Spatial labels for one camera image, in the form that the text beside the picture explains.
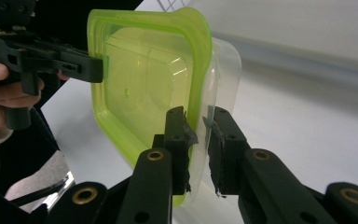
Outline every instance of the transparent plastic lid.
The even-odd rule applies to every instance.
[[[98,125],[127,162],[164,133],[166,113],[183,106],[199,143],[190,150],[190,185],[197,191],[216,99],[217,69],[209,27],[193,8],[174,12],[93,10],[89,54],[103,59],[103,82],[92,84]],[[178,205],[184,198],[174,198]]]

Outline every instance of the robotic arm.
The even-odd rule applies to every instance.
[[[68,77],[101,82],[102,60],[69,45],[43,41],[37,34],[26,31],[34,4],[35,0],[0,0],[0,63],[10,72],[0,85],[20,81],[25,93],[37,95],[38,74],[57,74],[58,70]],[[24,129],[31,122],[28,108],[7,108],[6,119],[12,130]]]

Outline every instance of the screw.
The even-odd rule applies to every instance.
[[[2,3],[2,4],[0,5],[0,9],[1,9],[2,11],[8,10],[8,4],[7,4],[7,3]]]
[[[26,6],[20,6],[19,7],[19,12],[20,13],[25,13],[27,11],[27,7]]]

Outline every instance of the bolt hole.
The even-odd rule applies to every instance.
[[[254,151],[253,156],[261,161],[267,161],[269,160],[269,154],[264,151]]]
[[[86,190],[86,191],[83,191],[81,192],[77,198],[80,199],[80,200],[86,200],[88,199],[89,197],[91,197],[91,194],[92,192],[90,190]]]
[[[164,157],[164,154],[160,151],[152,151],[147,154],[147,158],[150,161],[159,161]]]
[[[72,197],[72,201],[76,204],[86,204],[94,200],[98,195],[98,190],[93,187],[85,187],[78,190]]]
[[[340,191],[342,197],[346,200],[350,201],[351,203],[358,204],[358,190],[356,189],[342,189]]]
[[[146,212],[139,212],[135,215],[136,223],[146,223],[150,219],[150,215]]]
[[[300,216],[304,221],[308,223],[312,223],[312,224],[318,223],[318,219],[310,213],[303,212],[300,214]]]

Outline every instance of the brass screw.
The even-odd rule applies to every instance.
[[[253,156],[261,161],[267,161],[270,158],[270,155],[267,152],[256,150],[253,152]]]
[[[342,189],[339,191],[346,200],[351,203],[358,204],[358,190],[356,189]]]
[[[164,154],[160,151],[151,151],[147,154],[147,158],[150,161],[159,161],[164,158]]]
[[[79,189],[74,196],[72,197],[72,201],[76,204],[86,204],[94,200],[98,195],[98,190],[93,187],[85,187],[83,189]]]

